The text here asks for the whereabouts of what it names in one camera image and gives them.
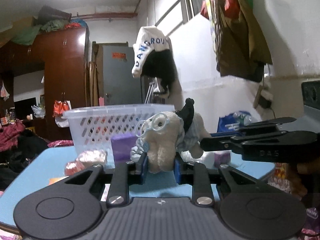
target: red clothing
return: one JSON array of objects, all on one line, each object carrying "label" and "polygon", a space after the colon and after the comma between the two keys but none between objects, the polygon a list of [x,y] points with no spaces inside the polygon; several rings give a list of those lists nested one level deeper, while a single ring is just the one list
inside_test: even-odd
[{"label": "red clothing", "polygon": [[73,141],[70,140],[60,140],[60,141],[55,141],[52,143],[48,144],[49,148],[54,148],[54,147],[64,147],[64,146],[73,146]]},{"label": "red clothing", "polygon": [[0,152],[10,150],[18,145],[18,137],[25,130],[24,124],[20,120],[15,123],[2,127],[0,130]]}]

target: plastic laundry basket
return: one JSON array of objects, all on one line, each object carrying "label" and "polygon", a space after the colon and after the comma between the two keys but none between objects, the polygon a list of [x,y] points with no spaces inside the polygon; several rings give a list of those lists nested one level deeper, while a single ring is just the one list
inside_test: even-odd
[{"label": "plastic laundry basket", "polygon": [[173,105],[119,105],[77,108],[63,113],[68,118],[77,154],[110,147],[113,135],[133,133],[140,120],[166,111]]}]

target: red bag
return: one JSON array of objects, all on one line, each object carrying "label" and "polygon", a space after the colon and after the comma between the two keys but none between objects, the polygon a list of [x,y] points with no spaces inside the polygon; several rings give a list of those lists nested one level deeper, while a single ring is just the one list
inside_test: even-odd
[{"label": "red bag", "polygon": [[238,0],[219,0],[219,4],[225,17],[234,20],[239,18],[240,5]]},{"label": "red bag", "polygon": [[207,8],[207,3],[205,2],[205,0],[202,2],[202,7],[200,10],[200,14],[207,18],[209,20],[209,14],[208,14],[208,8]]},{"label": "red bag", "polygon": [[67,101],[64,100],[64,93],[62,93],[62,100],[61,101],[55,100],[54,102],[52,117],[62,116],[63,112],[68,110],[70,110],[69,104]]}]

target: green cloth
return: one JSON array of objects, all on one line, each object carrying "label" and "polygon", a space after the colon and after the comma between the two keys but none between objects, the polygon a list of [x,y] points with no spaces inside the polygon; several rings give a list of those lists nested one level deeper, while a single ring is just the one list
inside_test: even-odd
[{"label": "green cloth", "polygon": [[66,20],[53,20],[47,22],[45,25],[37,25],[34,27],[25,28],[21,33],[11,39],[12,42],[20,45],[32,45],[38,35],[39,31],[58,31],[64,29],[64,26],[69,22]]},{"label": "green cloth", "polygon": [[52,31],[61,30],[68,23],[69,22],[66,20],[53,20],[53,21],[47,22],[45,25],[43,25],[41,27],[41,30],[46,31],[47,33],[52,32]]},{"label": "green cloth", "polygon": [[32,45],[42,25],[25,28],[22,32],[11,39],[12,42],[20,45]]}]

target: hanging bag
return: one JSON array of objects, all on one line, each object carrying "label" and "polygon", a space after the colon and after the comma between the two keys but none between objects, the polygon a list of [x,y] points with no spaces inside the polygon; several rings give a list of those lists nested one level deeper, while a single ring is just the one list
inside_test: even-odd
[{"label": "hanging bag", "polygon": [[238,19],[240,13],[240,5],[238,0],[218,0],[223,11],[223,15],[230,19]]}]

